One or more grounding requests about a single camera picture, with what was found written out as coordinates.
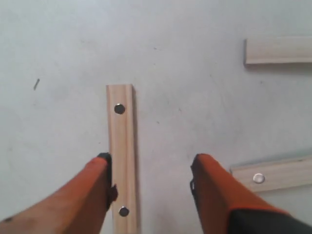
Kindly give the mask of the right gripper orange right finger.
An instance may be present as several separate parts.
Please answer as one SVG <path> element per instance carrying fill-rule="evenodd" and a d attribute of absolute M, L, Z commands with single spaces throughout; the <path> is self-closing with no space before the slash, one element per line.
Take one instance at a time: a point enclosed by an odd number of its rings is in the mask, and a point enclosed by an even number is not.
<path fill-rule="evenodd" d="M 191 165 L 191 192 L 205 234 L 310 234 L 310 225 L 267 203 L 227 172 L 211 155 Z"/>

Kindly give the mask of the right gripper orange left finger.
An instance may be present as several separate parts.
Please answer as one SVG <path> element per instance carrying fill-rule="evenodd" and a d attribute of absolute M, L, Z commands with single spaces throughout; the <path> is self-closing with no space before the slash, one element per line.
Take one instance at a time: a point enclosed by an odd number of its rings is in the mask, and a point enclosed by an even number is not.
<path fill-rule="evenodd" d="M 65 185 L 1 221 L 2 234 L 98 234 L 118 196 L 112 157 L 100 153 Z"/>

